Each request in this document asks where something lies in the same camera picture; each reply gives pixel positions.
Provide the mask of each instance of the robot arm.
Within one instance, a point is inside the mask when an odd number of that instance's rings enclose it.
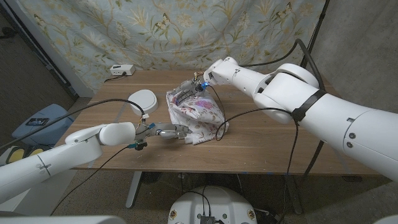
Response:
[[[304,68],[284,64],[263,75],[227,57],[204,74],[212,85],[234,85],[253,98],[263,112],[281,123],[295,117],[307,131],[364,165],[398,181],[398,114],[359,106],[318,89]]]
[[[135,143],[136,149],[141,150],[146,146],[148,136],[183,138],[187,133],[191,131],[182,125],[144,123],[136,130],[130,122],[102,124],[77,131],[69,135],[62,146],[0,167],[0,203],[59,172],[99,158],[103,153],[101,145]]]

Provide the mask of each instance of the power strip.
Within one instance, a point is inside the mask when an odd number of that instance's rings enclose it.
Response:
[[[112,75],[122,75],[126,72],[126,75],[132,75],[136,71],[133,65],[113,65],[111,68]]]

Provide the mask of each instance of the patterned backdrop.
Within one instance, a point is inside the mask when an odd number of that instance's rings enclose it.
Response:
[[[227,55],[266,62],[309,43],[325,0],[19,0],[95,92],[114,64],[205,70]],[[297,49],[284,62],[300,63]],[[280,64],[259,67],[271,71]]]

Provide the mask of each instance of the white lid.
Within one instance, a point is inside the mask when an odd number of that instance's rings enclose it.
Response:
[[[129,96],[129,101],[137,103],[145,112],[145,114],[150,114],[157,109],[157,99],[155,93],[150,90],[139,90]],[[141,111],[134,105],[130,105],[133,112],[141,116]]]

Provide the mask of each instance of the wooden table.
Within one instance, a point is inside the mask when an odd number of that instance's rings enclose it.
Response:
[[[147,123],[169,123],[165,93],[181,82],[193,78],[193,71],[136,71],[131,77],[107,82],[90,103],[122,98],[138,90],[148,89],[155,93],[158,109],[150,114]],[[336,91],[329,83],[326,90]],[[233,86],[215,86],[230,118],[240,112],[257,108],[253,100]],[[127,103],[110,102],[88,108],[81,112],[60,142],[80,129],[99,124],[130,121],[137,123],[138,115]],[[141,151],[126,149],[110,160],[103,169],[158,172],[218,172],[240,174],[284,174],[295,136],[295,126],[280,124],[261,111],[240,116],[230,122],[228,132],[221,141],[204,142],[199,145],[184,144],[183,140],[164,140],[161,137],[147,138],[148,146]],[[303,174],[310,162],[319,140],[299,129],[294,151],[291,174]],[[124,146],[104,146],[104,154],[93,164],[84,164],[77,169],[97,169]],[[324,145],[318,160],[311,170],[317,175],[375,175],[376,171],[340,154],[329,145]]]

